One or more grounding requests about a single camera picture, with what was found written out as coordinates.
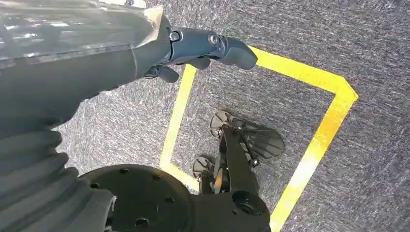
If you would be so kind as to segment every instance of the yellow tape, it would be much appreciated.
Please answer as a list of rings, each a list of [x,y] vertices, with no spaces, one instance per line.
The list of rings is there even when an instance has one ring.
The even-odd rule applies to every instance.
[[[192,88],[192,83],[195,79],[196,68],[187,64],[182,75],[181,86],[179,87],[178,95],[176,97],[174,109],[171,115],[168,131],[165,137],[164,147],[162,148],[160,167],[164,171],[173,175],[183,184],[189,186],[191,189],[198,191],[198,182],[190,175],[184,173],[176,166],[171,164],[171,157],[174,151],[176,138],[178,136],[179,127],[181,125],[182,117],[184,116],[185,107],[188,102],[188,97]]]
[[[258,57],[257,65],[336,94],[272,213],[270,220],[272,232],[279,232],[358,96],[345,78],[341,76],[288,58],[276,56],[254,47],[250,48]],[[195,72],[196,69],[194,67],[190,65],[185,67],[181,87],[179,88],[165,138],[160,167],[197,191],[198,182],[171,164],[172,152]]]
[[[358,96],[342,76],[254,47],[250,48],[258,57],[257,65],[336,94],[273,210],[270,218],[271,230],[279,232]]]

